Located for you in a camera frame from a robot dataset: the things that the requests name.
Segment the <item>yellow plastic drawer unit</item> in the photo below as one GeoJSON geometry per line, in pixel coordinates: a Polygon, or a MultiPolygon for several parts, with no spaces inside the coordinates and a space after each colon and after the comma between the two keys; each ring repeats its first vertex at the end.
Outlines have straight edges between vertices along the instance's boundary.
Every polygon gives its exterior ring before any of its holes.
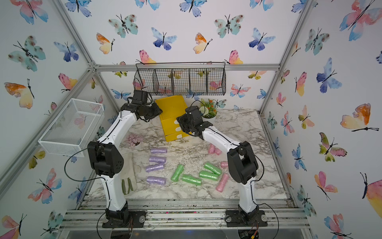
{"type": "Polygon", "coordinates": [[[187,104],[183,96],[170,96],[155,100],[155,103],[163,111],[160,121],[167,142],[189,136],[180,127],[177,118],[185,114],[187,104]]]}

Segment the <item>pink trash bag roll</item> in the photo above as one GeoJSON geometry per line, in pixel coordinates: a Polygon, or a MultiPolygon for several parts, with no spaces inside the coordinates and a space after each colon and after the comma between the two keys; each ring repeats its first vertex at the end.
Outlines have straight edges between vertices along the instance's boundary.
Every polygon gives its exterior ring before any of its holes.
{"type": "Polygon", "coordinates": [[[221,168],[228,168],[228,162],[227,161],[223,161],[220,163],[220,167],[221,168]]]}
{"type": "Polygon", "coordinates": [[[208,153],[209,154],[214,154],[215,153],[215,146],[213,144],[209,145],[208,153]]]}
{"type": "Polygon", "coordinates": [[[227,184],[227,182],[228,182],[228,180],[229,180],[229,176],[226,174],[226,173],[224,173],[223,175],[222,175],[222,178],[221,178],[221,180],[219,181],[219,183],[218,183],[218,185],[216,186],[216,191],[218,191],[218,192],[223,192],[224,191],[224,188],[225,188],[225,186],[226,186],[226,184],[227,184]]]}
{"type": "Polygon", "coordinates": [[[220,149],[216,148],[216,149],[214,150],[214,153],[217,154],[217,155],[221,155],[221,154],[222,154],[222,151],[221,151],[220,149]]]}

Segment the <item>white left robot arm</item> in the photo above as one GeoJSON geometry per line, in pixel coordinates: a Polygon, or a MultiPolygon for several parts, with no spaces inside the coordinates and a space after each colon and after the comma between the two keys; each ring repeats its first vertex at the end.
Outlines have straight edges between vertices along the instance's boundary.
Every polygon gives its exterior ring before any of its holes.
{"type": "Polygon", "coordinates": [[[124,158],[119,151],[122,140],[136,121],[149,122],[161,113],[149,92],[135,90],[105,134],[88,144],[91,167],[102,181],[106,207],[110,211],[121,211],[126,205],[119,175],[124,166],[124,158]]]}

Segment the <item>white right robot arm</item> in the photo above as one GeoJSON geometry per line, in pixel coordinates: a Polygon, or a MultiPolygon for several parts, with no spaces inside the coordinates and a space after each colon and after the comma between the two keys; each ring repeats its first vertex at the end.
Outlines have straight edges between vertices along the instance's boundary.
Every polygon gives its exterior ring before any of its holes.
{"type": "Polygon", "coordinates": [[[229,174],[238,183],[239,208],[247,214],[258,210],[251,182],[257,175],[259,165],[251,144],[233,140],[212,123],[203,121],[197,106],[186,108],[185,113],[177,117],[177,122],[184,133],[212,143],[226,153],[229,174]]]}

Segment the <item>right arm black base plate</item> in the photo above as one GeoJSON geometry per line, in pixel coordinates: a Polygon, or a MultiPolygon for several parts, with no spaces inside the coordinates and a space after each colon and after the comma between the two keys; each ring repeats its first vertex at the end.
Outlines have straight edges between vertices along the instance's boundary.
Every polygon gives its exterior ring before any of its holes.
{"type": "Polygon", "coordinates": [[[262,210],[246,213],[240,210],[226,210],[225,218],[227,227],[267,227],[268,218],[262,210]]]}

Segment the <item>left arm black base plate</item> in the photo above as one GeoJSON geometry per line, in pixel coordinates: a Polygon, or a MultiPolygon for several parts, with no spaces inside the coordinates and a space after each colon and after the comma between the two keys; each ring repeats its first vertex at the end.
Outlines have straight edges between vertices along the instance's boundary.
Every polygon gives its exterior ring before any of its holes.
{"type": "Polygon", "coordinates": [[[143,228],[146,221],[145,211],[111,211],[106,210],[107,222],[102,223],[102,228],[143,228]]]}

